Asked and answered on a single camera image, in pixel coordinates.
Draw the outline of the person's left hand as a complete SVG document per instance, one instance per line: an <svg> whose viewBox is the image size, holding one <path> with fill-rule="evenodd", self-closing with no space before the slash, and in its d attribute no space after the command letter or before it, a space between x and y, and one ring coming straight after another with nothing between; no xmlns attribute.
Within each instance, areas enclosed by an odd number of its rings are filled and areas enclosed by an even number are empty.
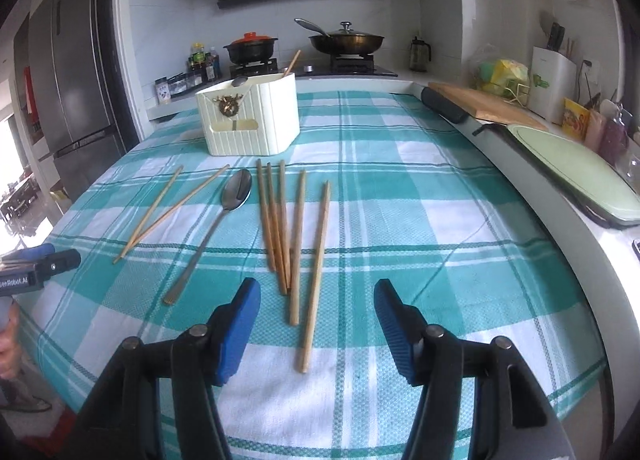
<svg viewBox="0 0 640 460"><path fill-rule="evenodd" d="M0 335L0 376L2 380L11 380L20 372L22 347L18 339L20 330L20 309L16 303L11 305L9 320Z"/></svg>

